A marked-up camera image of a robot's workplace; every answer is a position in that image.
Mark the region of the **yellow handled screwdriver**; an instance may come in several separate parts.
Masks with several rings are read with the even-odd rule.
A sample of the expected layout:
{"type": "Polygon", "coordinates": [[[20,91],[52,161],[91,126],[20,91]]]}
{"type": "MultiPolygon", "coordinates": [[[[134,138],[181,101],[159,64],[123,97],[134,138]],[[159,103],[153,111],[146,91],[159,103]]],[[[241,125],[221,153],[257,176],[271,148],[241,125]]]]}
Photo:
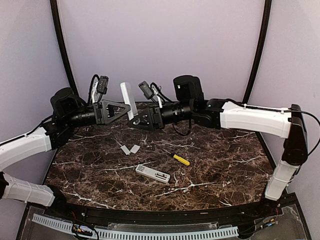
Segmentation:
{"type": "Polygon", "coordinates": [[[190,162],[189,162],[188,160],[184,159],[183,157],[180,157],[180,156],[178,156],[178,155],[176,155],[176,154],[173,154],[173,153],[171,153],[171,152],[169,152],[169,151],[167,151],[167,150],[165,150],[165,149],[164,149],[164,151],[165,151],[171,158],[177,160],[178,162],[180,162],[180,163],[182,163],[182,164],[184,164],[184,165],[186,165],[186,166],[189,166],[189,165],[190,165],[190,162]]]}

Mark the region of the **grey remote control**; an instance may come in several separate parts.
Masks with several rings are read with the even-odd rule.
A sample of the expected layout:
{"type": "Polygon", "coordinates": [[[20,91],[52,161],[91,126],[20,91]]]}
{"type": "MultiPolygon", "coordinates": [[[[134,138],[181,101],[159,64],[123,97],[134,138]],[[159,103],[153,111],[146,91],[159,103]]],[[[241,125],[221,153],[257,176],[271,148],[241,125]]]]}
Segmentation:
{"type": "Polygon", "coordinates": [[[120,89],[122,92],[124,103],[130,106],[130,111],[127,112],[127,115],[129,120],[132,120],[135,116],[138,115],[138,110],[132,92],[131,84],[129,82],[122,82],[120,84],[120,89]]]}

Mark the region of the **grey remote battery cover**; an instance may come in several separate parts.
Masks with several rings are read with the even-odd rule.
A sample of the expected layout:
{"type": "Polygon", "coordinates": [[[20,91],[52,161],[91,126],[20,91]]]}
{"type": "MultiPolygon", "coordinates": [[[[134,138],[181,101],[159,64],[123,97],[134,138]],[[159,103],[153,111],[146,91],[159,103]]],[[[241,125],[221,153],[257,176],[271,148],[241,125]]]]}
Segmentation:
{"type": "Polygon", "coordinates": [[[133,154],[136,154],[138,151],[139,151],[139,149],[140,149],[140,145],[134,145],[131,149],[130,149],[130,152],[131,153],[133,153],[133,154]]]}

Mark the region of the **white battery cover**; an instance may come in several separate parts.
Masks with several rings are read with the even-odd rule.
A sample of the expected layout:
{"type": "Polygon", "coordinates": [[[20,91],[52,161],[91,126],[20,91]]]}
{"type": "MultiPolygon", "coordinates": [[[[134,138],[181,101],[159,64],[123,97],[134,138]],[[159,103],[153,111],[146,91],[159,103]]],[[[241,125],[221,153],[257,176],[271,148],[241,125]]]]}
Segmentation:
{"type": "Polygon", "coordinates": [[[120,148],[122,149],[122,151],[123,151],[126,155],[130,155],[130,154],[131,154],[131,151],[127,148],[126,145],[122,145],[120,148]]]}

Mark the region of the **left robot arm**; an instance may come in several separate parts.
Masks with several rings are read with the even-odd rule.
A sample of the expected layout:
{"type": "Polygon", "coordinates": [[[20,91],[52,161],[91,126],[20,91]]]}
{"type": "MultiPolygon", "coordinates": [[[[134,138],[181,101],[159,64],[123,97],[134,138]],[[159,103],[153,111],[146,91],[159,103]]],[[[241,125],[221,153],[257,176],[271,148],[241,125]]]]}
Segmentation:
{"type": "Polygon", "coordinates": [[[56,92],[50,103],[53,108],[51,116],[30,132],[0,144],[0,197],[50,207],[58,217],[67,218],[71,208],[56,187],[21,180],[4,170],[30,156],[62,147],[76,128],[116,121],[129,112],[131,106],[108,100],[86,103],[69,87],[56,92]]]}

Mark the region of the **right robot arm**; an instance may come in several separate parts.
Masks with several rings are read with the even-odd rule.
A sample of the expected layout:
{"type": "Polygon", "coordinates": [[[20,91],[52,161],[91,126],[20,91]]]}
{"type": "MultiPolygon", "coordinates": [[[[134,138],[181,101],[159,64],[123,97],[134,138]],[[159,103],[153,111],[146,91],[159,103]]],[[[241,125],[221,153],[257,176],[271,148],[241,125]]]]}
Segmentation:
{"type": "Polygon", "coordinates": [[[131,128],[156,131],[180,121],[194,121],[210,129],[241,129],[267,133],[284,139],[283,153],[266,185],[264,199],[255,205],[255,213],[266,217],[290,180],[307,161],[307,129],[300,106],[267,108],[247,105],[232,99],[206,100],[200,79],[182,75],[173,79],[177,102],[143,110],[128,122],[131,128]]]}

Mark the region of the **white slim remote control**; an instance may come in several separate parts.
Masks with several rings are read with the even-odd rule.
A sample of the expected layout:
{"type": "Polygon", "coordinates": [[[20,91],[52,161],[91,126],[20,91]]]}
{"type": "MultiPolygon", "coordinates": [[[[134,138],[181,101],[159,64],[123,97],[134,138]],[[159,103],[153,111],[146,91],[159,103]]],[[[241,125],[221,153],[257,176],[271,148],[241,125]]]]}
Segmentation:
{"type": "Polygon", "coordinates": [[[165,184],[167,184],[171,178],[171,176],[167,173],[152,169],[142,164],[137,165],[137,167],[135,168],[135,172],[137,174],[140,174],[142,176],[151,178],[153,180],[156,180],[165,184]]]}

